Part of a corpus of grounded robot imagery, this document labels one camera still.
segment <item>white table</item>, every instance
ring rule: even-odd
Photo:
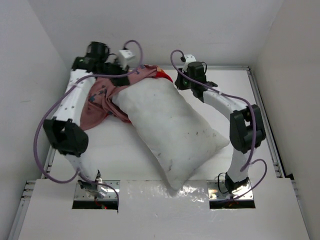
[[[166,70],[176,79],[176,72]],[[213,81],[226,93],[254,103],[247,71],[208,70]],[[229,122],[214,108],[182,91],[193,108],[210,125],[229,137]],[[305,240],[306,227],[290,179],[277,178],[267,141],[256,150],[268,172],[253,191],[254,209],[209,209],[206,180],[226,172],[233,148],[224,148],[201,166],[176,196],[167,194],[157,159],[139,138],[134,127],[114,117],[87,131],[89,158],[106,180],[120,180],[119,213],[114,210],[72,209],[76,181],[56,184],[36,181],[19,240],[113,239],[113,240]],[[263,175],[264,166],[250,167],[251,182]],[[50,174],[68,179],[74,174],[69,162],[56,152]]]

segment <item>black joint bracket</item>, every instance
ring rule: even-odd
[[[257,148],[266,138],[266,131],[260,108],[254,104],[252,105],[252,109],[256,125],[254,146]],[[236,150],[245,154],[251,149],[253,132],[253,118],[248,106],[241,111],[235,110],[230,114],[230,141]]]

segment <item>pink fabric with print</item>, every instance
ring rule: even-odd
[[[171,78],[156,65],[142,65],[136,72],[130,74],[127,79],[129,84],[133,85],[145,78],[157,77],[167,78],[172,82]],[[85,101],[81,113],[80,127],[83,130],[91,129],[99,125],[110,114],[115,115],[124,122],[130,122],[128,116],[112,102],[114,95],[130,87],[130,85],[114,86],[109,78],[98,77]]]

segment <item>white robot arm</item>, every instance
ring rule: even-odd
[[[97,198],[103,198],[107,191],[101,185],[86,182],[102,183],[102,178],[97,167],[82,157],[88,147],[89,138],[80,128],[81,114],[96,78],[88,77],[79,83],[77,81],[92,74],[120,75],[127,73],[128,63],[134,59],[135,55],[128,49],[122,49],[119,50],[116,60],[111,63],[106,62],[110,55],[109,52],[110,49],[104,43],[91,42],[87,47],[86,55],[75,59],[65,92],[68,92],[74,85],[76,85],[75,89],[60,103],[52,118],[46,119],[43,123],[51,146],[64,155],[74,170],[79,172],[79,176],[85,179],[85,181],[78,181],[81,187]]]
[[[175,85],[179,90],[191,89],[193,95],[212,107],[218,110],[230,122],[230,141],[233,145],[233,155],[231,165],[225,173],[225,187],[231,194],[233,190],[247,184],[248,168],[243,169],[248,157],[251,153],[251,145],[253,141],[253,123],[248,106],[236,99],[223,96],[221,90],[213,82],[208,82],[206,71],[202,62],[196,61],[196,58],[191,54],[184,55],[181,60],[184,62],[183,68],[179,68],[183,74],[189,78],[196,80],[209,87],[215,87],[217,92],[207,90],[207,88],[197,83],[191,82],[184,78],[178,72]],[[266,138],[266,132],[261,116],[260,109],[257,105],[251,106],[256,120],[256,140],[255,147],[259,147],[261,141]]]

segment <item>white fabric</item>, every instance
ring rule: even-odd
[[[166,78],[145,78],[112,98],[135,126],[174,190],[229,144]]]

